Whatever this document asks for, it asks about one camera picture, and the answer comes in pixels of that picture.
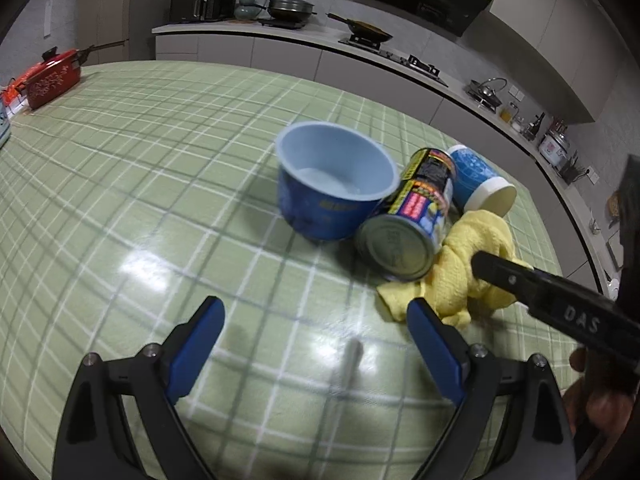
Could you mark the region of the person's right hand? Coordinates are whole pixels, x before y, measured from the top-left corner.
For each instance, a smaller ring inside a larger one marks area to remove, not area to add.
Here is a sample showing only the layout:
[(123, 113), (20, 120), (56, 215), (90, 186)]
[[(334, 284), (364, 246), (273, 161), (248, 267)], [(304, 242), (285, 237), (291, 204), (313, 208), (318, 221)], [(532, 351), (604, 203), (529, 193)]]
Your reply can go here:
[[(570, 366), (584, 373), (587, 368), (588, 351), (576, 349), (570, 356)], [(634, 407), (634, 396), (614, 392), (611, 388), (588, 389), (585, 374), (566, 390), (563, 396), (570, 431), (576, 434), (576, 422), (586, 416), (590, 422), (610, 440), (616, 441), (624, 432)]]

